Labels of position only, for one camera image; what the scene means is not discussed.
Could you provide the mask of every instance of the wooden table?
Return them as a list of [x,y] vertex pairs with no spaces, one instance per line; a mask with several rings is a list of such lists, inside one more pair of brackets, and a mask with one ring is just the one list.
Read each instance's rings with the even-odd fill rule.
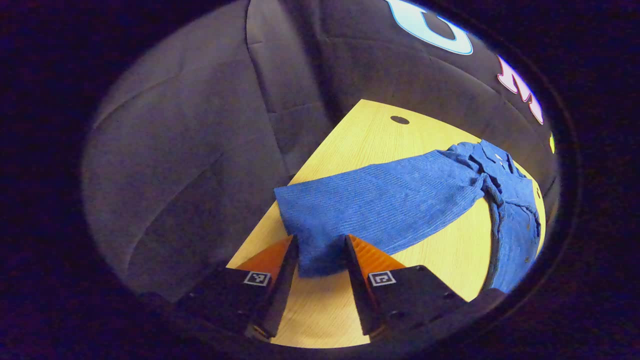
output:
[[[390,119],[400,116],[409,124]],[[481,139],[431,117],[378,102],[361,100],[326,137],[290,184],[318,179]],[[520,166],[528,178],[532,177]],[[533,180],[534,194],[538,184]],[[545,208],[538,196],[542,234]],[[277,202],[256,225],[228,267],[236,267],[272,243],[285,238]],[[491,251],[491,221],[486,200],[478,200],[445,229],[395,255],[406,266],[423,264],[465,300],[480,291]],[[347,272],[302,279],[297,271],[289,301],[272,343],[294,347],[331,348],[368,343],[362,335]]]

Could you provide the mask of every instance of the yellow table surface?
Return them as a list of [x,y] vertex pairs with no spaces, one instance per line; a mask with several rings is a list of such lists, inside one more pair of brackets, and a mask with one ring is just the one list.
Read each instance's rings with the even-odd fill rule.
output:
[[[398,124],[397,115],[409,120]],[[431,117],[395,106],[361,100],[342,119],[309,157],[290,184],[302,183],[364,167],[386,163],[433,150],[446,150],[459,142],[481,139]],[[529,179],[533,178],[518,164]],[[540,214],[542,247],[545,236],[545,208],[534,196]],[[262,249],[287,236],[275,202],[228,263],[234,268]],[[465,300],[477,296],[489,265],[491,220],[486,200],[478,200],[464,215],[445,229],[393,257],[406,266],[423,264]],[[369,342],[362,335],[346,271],[304,279],[297,270],[278,336],[272,343],[312,348],[331,348]]]

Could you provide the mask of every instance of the blue shirt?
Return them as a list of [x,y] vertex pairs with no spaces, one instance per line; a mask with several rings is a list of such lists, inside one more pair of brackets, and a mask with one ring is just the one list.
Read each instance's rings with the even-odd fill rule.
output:
[[481,197],[492,220],[485,288],[510,291],[540,241],[531,180],[507,152],[484,140],[276,188],[275,194],[287,232],[298,237],[302,277],[346,268],[342,234],[395,254],[437,233]]

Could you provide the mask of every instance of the black fabric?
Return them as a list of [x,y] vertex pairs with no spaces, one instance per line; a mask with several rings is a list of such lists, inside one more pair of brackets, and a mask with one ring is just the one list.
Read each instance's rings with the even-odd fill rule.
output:
[[[434,13],[425,19],[452,37]],[[96,113],[83,183],[99,249],[135,291],[176,299],[234,254],[273,188],[360,99],[510,152],[552,215],[554,119],[540,125],[497,81],[497,56],[469,38],[469,56],[425,43],[382,0],[245,0],[183,27],[123,74]]]

